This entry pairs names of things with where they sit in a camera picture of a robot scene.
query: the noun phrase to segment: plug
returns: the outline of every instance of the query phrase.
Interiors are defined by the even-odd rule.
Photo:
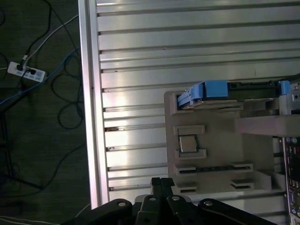
[[[17,65],[17,70],[23,71],[23,65],[18,64],[18,65]]]
[[[30,71],[29,71],[32,75],[34,75],[34,74],[36,74],[36,70],[35,69],[30,69]]]

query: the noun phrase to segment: screw head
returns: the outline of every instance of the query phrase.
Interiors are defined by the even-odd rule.
[[[120,202],[120,203],[118,203],[118,206],[125,206],[125,205],[126,205],[125,202]]]
[[[172,199],[173,199],[174,201],[178,201],[180,198],[179,198],[178,196],[173,196]]]
[[[206,205],[206,206],[212,206],[212,202],[211,201],[205,201],[204,205]]]

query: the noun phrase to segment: dark gray carpet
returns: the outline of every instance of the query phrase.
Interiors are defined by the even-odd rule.
[[[78,14],[77,0],[49,0],[65,22]],[[6,22],[0,27],[0,52],[11,61],[20,61],[30,43],[46,30],[48,6],[40,0],[2,0],[0,7],[6,13]],[[52,15],[52,30],[60,26]],[[68,29],[79,45],[78,19],[71,22]],[[51,72],[73,47],[64,29],[57,32],[43,47],[38,57],[31,62],[41,70]],[[0,58],[0,68],[5,62]],[[69,68],[77,71],[72,60]],[[19,77],[8,75],[8,81]],[[28,85],[34,82],[26,80]],[[50,88],[51,81],[40,86],[7,113],[9,139],[13,144],[13,162],[19,166],[23,179],[37,184],[46,184],[52,176],[59,160],[70,150],[85,142],[84,123],[76,130],[64,130],[57,123],[57,113],[66,103],[58,99]],[[64,97],[76,99],[78,82],[62,77],[56,90]],[[62,120],[67,125],[75,124],[79,118],[75,108],[65,111]],[[68,157],[52,184],[43,192],[10,201],[25,202],[20,218],[61,223],[74,217],[90,202],[86,148]],[[17,190],[17,184],[11,190]],[[36,190],[25,185],[20,192],[10,195],[29,194]]]

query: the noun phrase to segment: black cable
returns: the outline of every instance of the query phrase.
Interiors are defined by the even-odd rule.
[[[25,76],[25,74],[26,74],[27,72],[34,73],[35,70],[33,70],[33,69],[27,69],[27,70],[25,70],[24,73],[23,73],[23,75],[21,76],[21,78],[20,78],[20,80],[19,80],[17,86],[16,86],[16,89],[18,89],[20,83],[22,82],[22,80],[23,80],[23,78],[24,78],[24,76]]]
[[[52,8],[49,7],[47,30],[46,30],[41,36],[37,37],[37,38],[30,44],[30,46],[27,48],[27,51],[26,51],[25,55],[29,55],[32,46],[33,46],[37,41],[39,41],[41,38],[43,38],[43,37],[49,32],[50,27],[51,27],[51,15],[52,15]]]
[[[3,53],[0,52],[0,55],[4,58],[5,63],[6,63],[6,67],[7,67],[7,69],[5,70],[5,75],[4,75],[4,77],[3,77],[3,80],[4,80],[5,77],[6,77],[7,74],[8,74],[9,61],[8,61],[8,58],[7,58]]]
[[[58,20],[60,21],[60,23],[63,25],[64,29],[66,30],[71,42],[72,42],[72,45],[73,45],[73,48],[76,50],[76,53],[77,53],[77,56],[79,57],[79,53],[78,53],[78,50],[77,50],[77,47],[75,45],[75,42],[69,32],[69,30],[67,29],[66,25],[64,24],[64,22],[62,21],[62,19],[60,18],[60,16],[58,15],[58,13],[55,11],[55,9],[52,7],[52,5],[50,4],[50,2],[48,2],[47,0],[41,0],[43,2],[45,2],[46,4],[48,4],[48,6],[52,9],[52,11],[54,12],[54,14],[56,15],[56,17],[58,18]]]
[[[34,192],[34,193],[31,193],[31,194],[25,194],[25,195],[11,195],[11,196],[1,196],[1,195],[0,195],[0,198],[18,198],[18,197],[27,197],[27,196],[31,196],[31,195],[36,195],[36,194],[38,194],[38,193],[44,191],[44,190],[52,183],[52,181],[55,179],[56,174],[57,174],[57,172],[58,172],[58,170],[59,170],[61,164],[63,163],[63,161],[64,161],[69,155],[71,155],[72,153],[76,152],[77,150],[79,150],[79,149],[82,148],[83,146],[85,146],[85,143],[79,145],[78,147],[76,147],[75,149],[71,150],[71,151],[68,152],[66,155],[64,155],[63,158],[61,158],[61,160],[58,162],[58,164],[57,164],[57,166],[56,166],[56,168],[55,168],[55,170],[54,170],[53,175],[51,176],[51,178],[49,179],[49,181],[46,183],[46,185],[43,187],[43,189],[38,190],[38,191],[36,191],[36,192]]]
[[[68,70],[68,64],[70,62],[71,59],[75,59],[76,62],[77,62],[77,65],[78,65],[78,74],[77,75],[74,75],[72,74],[69,70]],[[67,76],[67,77],[70,77],[72,79],[76,79],[77,81],[79,81],[79,85],[78,85],[78,90],[77,90],[77,97],[75,100],[70,100],[70,99],[67,99],[65,97],[62,97],[61,95],[59,95],[57,93],[57,91],[55,90],[55,84],[57,81],[59,81],[59,78],[60,77],[63,77],[63,76]],[[66,60],[65,60],[65,63],[64,63],[64,73],[63,74],[60,74],[58,76],[56,76],[52,82],[51,82],[51,90],[52,92],[54,93],[54,95],[56,97],[58,97],[59,99],[67,102],[66,105],[64,105],[58,112],[57,114],[57,122],[58,124],[63,128],[63,129],[67,129],[67,130],[72,130],[72,129],[77,129],[81,126],[81,124],[83,123],[84,121],[84,111],[81,109],[80,107],[80,104],[83,104],[83,101],[81,100],[81,97],[83,95],[83,86],[82,86],[82,72],[81,72],[81,62],[80,60],[76,57],[76,56],[73,56],[73,55],[70,55]],[[79,121],[73,125],[73,126],[67,126],[63,123],[62,121],[62,115],[63,113],[70,107],[74,106],[76,108],[76,111],[77,111],[77,114],[78,114],[78,117],[80,118]]]
[[[49,14],[48,14],[48,25],[47,25],[47,30],[46,30],[41,36],[37,37],[37,38],[30,44],[30,46],[27,48],[27,50],[26,50],[26,52],[25,52],[25,55],[28,56],[29,53],[30,53],[30,51],[31,51],[31,48],[33,47],[33,45],[34,45],[37,41],[39,41],[42,37],[44,37],[44,36],[49,32],[50,27],[51,27],[51,16],[52,16],[52,7],[51,7],[51,5],[49,5]],[[22,60],[20,61],[19,65],[17,66],[17,68],[18,68],[19,70],[21,70],[21,71],[22,71],[22,69],[23,69],[23,64],[24,64],[25,60],[26,60],[26,59],[22,59]]]
[[[2,26],[5,23],[6,15],[5,15],[5,12],[2,8],[0,8],[0,11],[2,12],[2,15],[3,15],[2,16],[3,17],[2,22],[0,23],[0,26]]]

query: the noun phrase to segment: metal bolt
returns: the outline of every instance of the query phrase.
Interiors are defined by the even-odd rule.
[[[212,202],[211,201],[205,201],[204,205],[206,205],[206,206],[212,206]]]
[[[173,199],[174,201],[178,201],[180,198],[179,198],[178,196],[173,196],[172,199]]]

